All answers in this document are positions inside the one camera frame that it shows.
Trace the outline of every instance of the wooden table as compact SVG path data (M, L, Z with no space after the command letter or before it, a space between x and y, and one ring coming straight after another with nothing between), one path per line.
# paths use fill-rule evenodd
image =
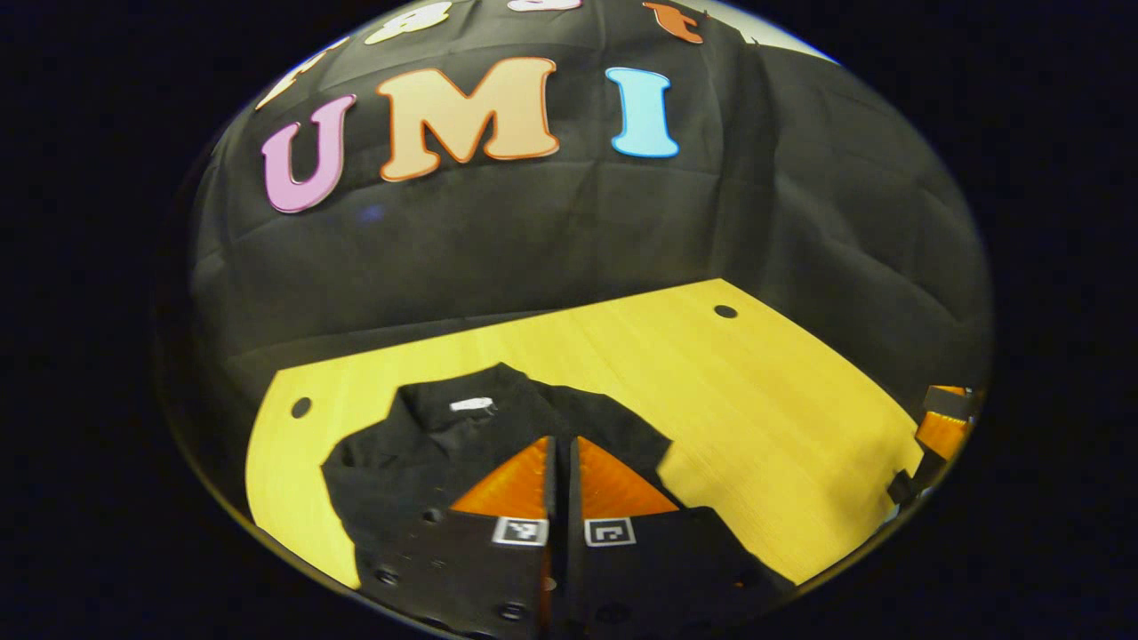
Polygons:
M357 588L320 465L340 438L382 420L397 387L498 362L638 413L674 441L665 485L690 507L714 507L799 584L877 528L893 475L914 474L922 457L916 425L869 378L761 302L708 280L279 371L249 443L256 524ZM294 418L300 397L312 405Z

